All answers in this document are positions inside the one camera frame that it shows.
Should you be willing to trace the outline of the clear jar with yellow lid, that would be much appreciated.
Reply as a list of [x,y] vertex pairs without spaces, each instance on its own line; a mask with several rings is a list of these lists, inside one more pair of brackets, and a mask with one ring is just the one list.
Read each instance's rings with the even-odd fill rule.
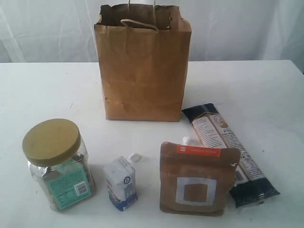
[[62,211],[94,195],[87,149],[74,122],[57,118],[35,125],[24,136],[22,150],[53,210]]

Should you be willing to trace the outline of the brown paper bag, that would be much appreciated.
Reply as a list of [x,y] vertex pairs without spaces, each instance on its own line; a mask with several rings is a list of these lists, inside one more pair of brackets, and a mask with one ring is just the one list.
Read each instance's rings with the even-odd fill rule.
[[108,120],[177,122],[191,25],[174,5],[102,5],[94,25]]

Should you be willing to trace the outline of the white crumpled scrap right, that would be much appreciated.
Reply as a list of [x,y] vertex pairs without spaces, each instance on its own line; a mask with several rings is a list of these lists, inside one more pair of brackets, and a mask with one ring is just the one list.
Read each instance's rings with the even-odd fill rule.
[[192,139],[191,137],[185,136],[182,139],[182,144],[188,146],[197,146],[197,141]]

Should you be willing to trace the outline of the white crumpled scrap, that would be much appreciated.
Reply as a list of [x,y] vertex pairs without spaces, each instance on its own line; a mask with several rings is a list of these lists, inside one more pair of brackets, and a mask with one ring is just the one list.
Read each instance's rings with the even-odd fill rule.
[[129,161],[133,162],[133,163],[136,163],[136,162],[139,162],[141,160],[142,156],[138,153],[132,153],[130,156],[129,156]]
[[188,146],[197,146],[197,141],[192,139],[191,137],[185,136],[182,139],[182,144]]

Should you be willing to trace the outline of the white crumpled scrap left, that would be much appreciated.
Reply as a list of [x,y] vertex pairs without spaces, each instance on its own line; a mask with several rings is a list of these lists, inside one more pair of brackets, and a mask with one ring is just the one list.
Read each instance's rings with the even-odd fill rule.
[[133,162],[133,163],[136,163],[136,162],[139,162],[141,160],[142,156],[138,153],[132,153],[130,156],[129,156],[129,161]]

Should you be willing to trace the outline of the long dark noodle package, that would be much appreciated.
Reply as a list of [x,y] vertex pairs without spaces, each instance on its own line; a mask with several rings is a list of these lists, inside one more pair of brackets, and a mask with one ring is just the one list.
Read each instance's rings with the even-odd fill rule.
[[264,203],[266,199],[280,195],[229,128],[214,104],[198,105],[183,109],[182,112],[205,147],[236,148],[240,151],[240,161],[235,174],[236,183],[230,190],[236,208]]

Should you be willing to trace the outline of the small white and blue packet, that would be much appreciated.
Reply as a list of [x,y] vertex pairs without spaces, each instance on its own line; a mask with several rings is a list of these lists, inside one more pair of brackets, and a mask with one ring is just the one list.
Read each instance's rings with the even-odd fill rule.
[[135,169],[123,157],[103,167],[109,199],[119,211],[125,211],[137,199]]

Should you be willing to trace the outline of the brown kraft stand-up pouch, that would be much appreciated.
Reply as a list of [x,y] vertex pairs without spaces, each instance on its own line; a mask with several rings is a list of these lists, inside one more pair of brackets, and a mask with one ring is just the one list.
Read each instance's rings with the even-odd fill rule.
[[160,209],[174,214],[221,216],[235,185],[240,151],[163,142]]

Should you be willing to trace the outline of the white backdrop curtain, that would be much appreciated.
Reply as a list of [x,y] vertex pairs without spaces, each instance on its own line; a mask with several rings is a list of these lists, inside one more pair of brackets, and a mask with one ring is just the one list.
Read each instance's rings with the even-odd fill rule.
[[[116,0],[3,0],[0,60],[96,62],[93,26]],[[280,60],[304,67],[301,0],[159,0],[192,27],[191,61]]]

